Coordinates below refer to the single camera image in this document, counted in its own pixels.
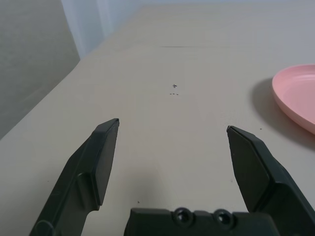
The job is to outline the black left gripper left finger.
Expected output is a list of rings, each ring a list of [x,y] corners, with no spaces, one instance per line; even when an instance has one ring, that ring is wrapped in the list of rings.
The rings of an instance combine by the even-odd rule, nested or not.
[[[30,235],[81,235],[88,214],[104,202],[119,124],[114,118],[98,125],[71,155]]]

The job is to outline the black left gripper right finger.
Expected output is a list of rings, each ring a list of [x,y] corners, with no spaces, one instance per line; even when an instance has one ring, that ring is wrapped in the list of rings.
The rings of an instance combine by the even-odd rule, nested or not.
[[[269,215],[282,236],[313,236],[315,211],[285,167],[254,134],[235,126],[226,131],[248,212]]]

